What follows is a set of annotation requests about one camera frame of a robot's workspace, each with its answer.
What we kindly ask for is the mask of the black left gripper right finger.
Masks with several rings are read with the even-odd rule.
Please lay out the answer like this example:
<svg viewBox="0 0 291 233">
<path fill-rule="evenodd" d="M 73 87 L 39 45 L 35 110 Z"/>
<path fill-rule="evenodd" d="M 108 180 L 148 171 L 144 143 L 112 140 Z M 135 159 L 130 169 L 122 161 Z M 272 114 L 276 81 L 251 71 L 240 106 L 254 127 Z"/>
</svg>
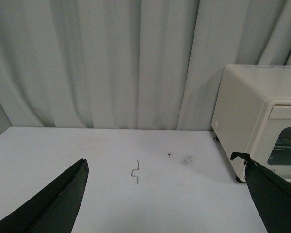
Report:
<svg viewBox="0 0 291 233">
<path fill-rule="evenodd" d="M 245 160 L 245 180 L 269 233 L 291 233 L 291 183 L 251 159 L 247 153 L 234 152 L 235 158 Z"/>
</svg>

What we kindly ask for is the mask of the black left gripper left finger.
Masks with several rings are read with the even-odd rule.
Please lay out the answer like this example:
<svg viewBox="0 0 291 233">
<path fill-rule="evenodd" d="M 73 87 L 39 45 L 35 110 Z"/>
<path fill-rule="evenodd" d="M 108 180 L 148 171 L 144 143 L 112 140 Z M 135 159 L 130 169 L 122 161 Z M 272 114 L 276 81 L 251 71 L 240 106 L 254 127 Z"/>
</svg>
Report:
<svg viewBox="0 0 291 233">
<path fill-rule="evenodd" d="M 89 167 L 79 159 L 26 203 L 0 221 L 0 233 L 70 233 L 75 224 Z"/>
</svg>

